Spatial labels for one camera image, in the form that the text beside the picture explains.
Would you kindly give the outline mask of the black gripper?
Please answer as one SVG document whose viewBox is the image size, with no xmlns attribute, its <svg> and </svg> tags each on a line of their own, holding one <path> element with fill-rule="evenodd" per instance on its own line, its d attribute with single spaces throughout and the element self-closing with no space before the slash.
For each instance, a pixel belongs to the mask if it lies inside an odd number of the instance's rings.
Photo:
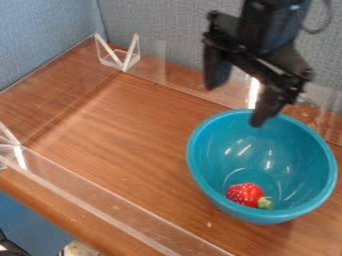
<svg viewBox="0 0 342 256">
<path fill-rule="evenodd" d="M 310 0 L 245 0 L 238 17 L 219 11 L 207 14 L 205 86 L 207 90 L 221 87 L 233 67 L 262 80 L 266 88 L 250 118 L 253 127 L 262 127 L 297 100 L 313 78 L 313 69 L 296 49 L 309 7 Z"/>
</svg>

